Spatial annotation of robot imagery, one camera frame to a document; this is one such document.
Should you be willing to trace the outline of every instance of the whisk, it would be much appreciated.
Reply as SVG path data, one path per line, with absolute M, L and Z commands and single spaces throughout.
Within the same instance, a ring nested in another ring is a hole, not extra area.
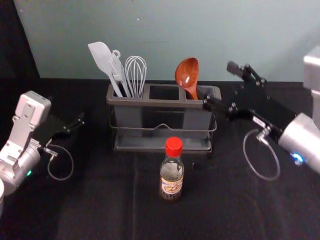
M 142 98 L 147 75 L 147 63 L 140 56 L 130 56 L 124 68 L 127 85 L 134 98 Z

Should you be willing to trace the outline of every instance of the red bottle cap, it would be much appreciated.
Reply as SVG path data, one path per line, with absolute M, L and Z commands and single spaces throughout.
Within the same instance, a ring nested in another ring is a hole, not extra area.
M 169 137 L 165 142 L 165 153 L 171 157 L 179 157 L 182 153 L 182 141 L 176 136 Z

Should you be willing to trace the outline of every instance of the light blue wall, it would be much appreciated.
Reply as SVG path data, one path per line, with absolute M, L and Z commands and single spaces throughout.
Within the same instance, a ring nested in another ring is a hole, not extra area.
M 41 77 L 104 79 L 87 44 L 140 55 L 147 79 L 173 80 L 199 59 L 201 81 L 235 81 L 229 60 L 269 81 L 303 81 L 320 44 L 319 0 L 15 0 Z

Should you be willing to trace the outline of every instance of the bottle label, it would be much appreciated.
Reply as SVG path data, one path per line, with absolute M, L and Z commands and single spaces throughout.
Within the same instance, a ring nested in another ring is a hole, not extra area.
M 161 189 L 166 194 L 177 194 L 181 191 L 183 180 L 182 177 L 178 181 L 167 181 L 161 177 Z

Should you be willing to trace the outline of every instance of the blue led light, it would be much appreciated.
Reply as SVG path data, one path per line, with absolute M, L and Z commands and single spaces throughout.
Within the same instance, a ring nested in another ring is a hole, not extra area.
M 304 159 L 298 154 L 298 153 L 291 153 L 291 156 L 296 160 L 299 161 L 300 163 L 304 162 Z

